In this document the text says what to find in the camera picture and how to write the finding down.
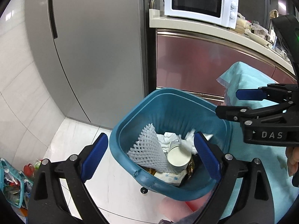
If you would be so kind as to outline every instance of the light blue towel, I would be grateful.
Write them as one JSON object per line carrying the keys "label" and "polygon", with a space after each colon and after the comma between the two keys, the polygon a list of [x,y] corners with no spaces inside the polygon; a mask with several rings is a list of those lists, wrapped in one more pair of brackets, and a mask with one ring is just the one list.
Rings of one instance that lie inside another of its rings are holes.
{"label": "light blue towel", "polygon": [[[249,106],[256,109],[276,104],[268,100],[243,101],[236,98],[238,89],[255,89],[265,87],[269,83],[276,83],[264,73],[243,62],[233,64],[217,81],[226,88],[225,102],[227,105]],[[255,157],[261,159],[273,195],[275,223],[285,215],[299,194],[299,188],[292,185],[292,178],[288,175],[285,150],[285,147],[244,143],[240,123],[233,123],[233,135],[229,152],[239,160],[252,161]],[[241,179],[238,179],[222,218],[231,214],[240,187]]]}

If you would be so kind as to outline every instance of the human hand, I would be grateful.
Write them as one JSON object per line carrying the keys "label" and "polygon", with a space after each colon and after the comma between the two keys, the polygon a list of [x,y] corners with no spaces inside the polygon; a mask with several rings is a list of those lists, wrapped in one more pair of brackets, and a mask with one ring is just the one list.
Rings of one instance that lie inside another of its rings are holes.
{"label": "human hand", "polygon": [[286,157],[288,158],[288,173],[289,176],[293,176],[298,170],[299,162],[299,147],[287,147],[286,148]]}

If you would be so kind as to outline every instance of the floor tile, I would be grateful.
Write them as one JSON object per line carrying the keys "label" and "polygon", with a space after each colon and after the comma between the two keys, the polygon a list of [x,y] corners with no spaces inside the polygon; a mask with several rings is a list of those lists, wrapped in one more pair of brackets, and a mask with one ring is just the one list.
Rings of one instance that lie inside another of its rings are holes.
{"label": "floor tile", "polygon": [[[68,208],[70,210],[70,213],[73,216],[75,216],[79,219],[82,219],[72,198],[70,200],[70,204],[69,204]],[[100,209],[100,211],[110,224],[146,224],[146,223],[149,223],[149,222],[141,222],[141,221],[125,218],[125,217],[116,215],[114,213],[111,213],[111,212],[108,212],[108,211],[105,211],[102,209]]]}
{"label": "floor tile", "polygon": [[65,202],[67,203],[67,205],[69,205],[71,197],[72,197],[71,192],[63,186],[61,188],[62,188],[62,192],[63,192],[64,198],[65,198]]}
{"label": "floor tile", "polygon": [[[51,161],[66,160],[71,154],[78,154],[85,145],[93,143],[102,132],[110,137],[111,130],[98,129],[66,118],[55,134],[45,158]],[[68,189],[66,180],[60,181]],[[116,162],[109,148],[92,179],[86,181],[85,185],[97,207],[105,211],[146,223],[158,223],[166,219],[157,210],[164,196],[151,191],[143,195],[140,192],[141,186]]]}
{"label": "floor tile", "polygon": [[110,149],[85,185],[97,207],[106,211],[150,223],[166,219],[157,209],[165,196],[151,191],[143,195],[139,183],[116,162]]}
{"label": "floor tile", "polygon": [[44,158],[51,162],[64,161],[72,154],[92,143],[98,131],[97,126],[65,118],[57,130]]}
{"label": "floor tile", "polygon": [[108,136],[108,139],[110,138],[110,135],[111,135],[111,132],[112,130],[109,130],[109,129],[105,129],[105,128],[99,128],[95,137],[93,138],[92,140],[92,143],[98,138],[98,136],[101,134],[101,133],[105,133],[107,136]]}

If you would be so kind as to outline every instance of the red object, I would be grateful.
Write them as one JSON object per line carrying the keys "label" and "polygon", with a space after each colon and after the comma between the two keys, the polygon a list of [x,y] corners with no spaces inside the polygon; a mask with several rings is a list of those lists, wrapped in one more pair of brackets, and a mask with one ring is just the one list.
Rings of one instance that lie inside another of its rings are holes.
{"label": "red object", "polygon": [[24,174],[30,178],[31,175],[33,174],[34,172],[34,167],[31,163],[29,163],[28,165],[24,166]]}
{"label": "red object", "polygon": [[210,199],[213,191],[210,191],[203,197],[197,199],[197,200],[192,200],[192,201],[187,201],[186,204],[189,206],[189,208],[192,211],[197,211],[199,208],[204,207],[207,201]]}

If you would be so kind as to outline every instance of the white paper cup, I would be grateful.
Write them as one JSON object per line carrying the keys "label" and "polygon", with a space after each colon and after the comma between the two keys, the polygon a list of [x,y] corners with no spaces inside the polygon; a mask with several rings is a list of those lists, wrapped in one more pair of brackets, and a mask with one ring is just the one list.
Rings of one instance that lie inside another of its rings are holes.
{"label": "white paper cup", "polygon": [[171,141],[168,145],[168,152],[170,152],[171,149],[173,149],[176,146],[179,146],[180,143],[178,141]]}
{"label": "white paper cup", "polygon": [[167,154],[167,160],[172,165],[176,173],[185,170],[191,160],[191,152],[181,146],[173,147]]}

